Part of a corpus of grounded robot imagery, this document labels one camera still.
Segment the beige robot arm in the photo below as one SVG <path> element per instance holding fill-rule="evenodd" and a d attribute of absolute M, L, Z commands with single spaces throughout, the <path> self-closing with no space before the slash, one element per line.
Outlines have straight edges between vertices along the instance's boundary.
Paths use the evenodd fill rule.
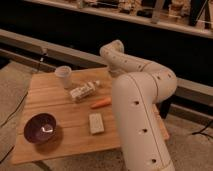
<path fill-rule="evenodd" d="M 174 94 L 175 73 L 124 53 L 121 41 L 100 48 L 112 82 L 112 110 L 128 171 L 175 171 L 153 110 Z"/>

